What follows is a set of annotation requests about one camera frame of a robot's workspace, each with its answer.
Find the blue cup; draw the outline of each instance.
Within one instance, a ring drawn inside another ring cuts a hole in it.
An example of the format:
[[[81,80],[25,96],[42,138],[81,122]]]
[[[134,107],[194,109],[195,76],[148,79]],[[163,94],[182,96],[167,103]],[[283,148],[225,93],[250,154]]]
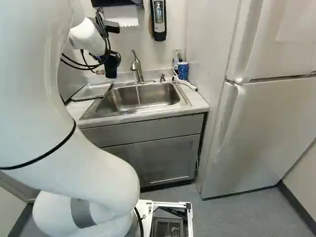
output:
[[[188,80],[189,79],[189,63],[181,62],[178,64],[179,79]]]

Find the freezer door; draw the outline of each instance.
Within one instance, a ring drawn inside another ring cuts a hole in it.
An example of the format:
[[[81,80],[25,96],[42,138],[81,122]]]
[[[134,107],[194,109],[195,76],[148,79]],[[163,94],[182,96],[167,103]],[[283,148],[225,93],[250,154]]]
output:
[[[305,75],[316,70],[316,1],[242,0],[227,78]]]
[[[234,126],[226,121],[236,115],[229,111],[236,110],[229,103],[223,108],[221,101],[220,111],[228,116],[217,119],[207,172],[198,180],[203,198],[277,184],[316,138],[316,78],[257,82],[242,88],[245,99]]]

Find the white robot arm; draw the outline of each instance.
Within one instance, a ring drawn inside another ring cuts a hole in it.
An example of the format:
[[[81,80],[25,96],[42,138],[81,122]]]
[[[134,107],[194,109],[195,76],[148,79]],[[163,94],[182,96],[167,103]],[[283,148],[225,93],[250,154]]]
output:
[[[94,55],[104,54],[103,39],[71,0],[10,0],[0,11],[0,169],[44,191],[33,217],[46,234],[124,236],[138,176],[82,135],[57,88],[68,38]]]

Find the sink basin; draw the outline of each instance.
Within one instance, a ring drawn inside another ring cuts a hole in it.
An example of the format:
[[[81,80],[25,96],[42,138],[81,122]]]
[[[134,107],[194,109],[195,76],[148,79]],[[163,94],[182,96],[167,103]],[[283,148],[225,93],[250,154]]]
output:
[[[137,89],[139,100],[136,86],[117,84],[104,98],[95,100],[81,119],[145,113],[190,105],[178,85],[170,82],[139,84]]]

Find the countertop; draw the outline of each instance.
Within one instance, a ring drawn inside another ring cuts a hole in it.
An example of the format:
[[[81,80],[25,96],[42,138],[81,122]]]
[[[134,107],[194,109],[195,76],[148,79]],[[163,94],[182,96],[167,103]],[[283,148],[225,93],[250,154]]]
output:
[[[200,96],[200,94],[192,89],[188,88],[186,85],[179,84],[182,91],[190,101],[192,106],[177,108],[172,111],[155,111],[146,114],[129,114],[112,116],[105,118],[93,118],[86,120],[79,120],[88,107],[94,102],[94,100],[80,101],[80,102],[70,102],[66,108],[70,115],[75,119],[79,128],[90,128],[99,127],[106,125],[113,125],[126,122],[136,122],[149,119],[161,119],[167,117],[181,116],[198,114],[209,111],[208,103]]]

